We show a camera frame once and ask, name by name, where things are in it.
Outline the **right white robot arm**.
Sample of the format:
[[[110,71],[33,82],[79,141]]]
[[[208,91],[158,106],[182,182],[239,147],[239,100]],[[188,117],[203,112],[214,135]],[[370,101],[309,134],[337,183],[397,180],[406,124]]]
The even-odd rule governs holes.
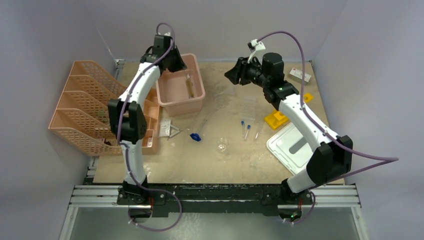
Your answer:
[[[304,191],[332,182],[351,170],[353,141],[347,135],[339,136],[315,114],[306,112],[309,107],[303,96],[285,80],[283,70],[282,56],[269,52],[262,62],[256,57],[239,57],[224,76],[234,85],[252,83],[261,87],[267,102],[288,117],[313,151],[304,170],[281,182],[280,196],[292,204]]]

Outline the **blue clamp clip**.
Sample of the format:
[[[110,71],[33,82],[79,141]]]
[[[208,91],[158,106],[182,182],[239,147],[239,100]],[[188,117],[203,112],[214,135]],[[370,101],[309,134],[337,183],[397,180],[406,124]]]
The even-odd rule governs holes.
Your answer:
[[[191,133],[190,138],[196,142],[200,142],[202,140],[202,138],[200,137],[200,135],[198,133]]]

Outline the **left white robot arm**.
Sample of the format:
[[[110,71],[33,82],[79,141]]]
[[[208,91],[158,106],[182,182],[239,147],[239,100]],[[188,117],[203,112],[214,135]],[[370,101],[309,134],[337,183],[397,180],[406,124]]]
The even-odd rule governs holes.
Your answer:
[[[108,101],[110,129],[122,149],[126,168],[121,194],[138,205],[149,199],[142,154],[142,142],[148,129],[143,113],[144,101],[165,70],[178,72],[186,67],[174,38],[156,34],[153,45],[140,58],[137,72],[127,89],[117,99]]]

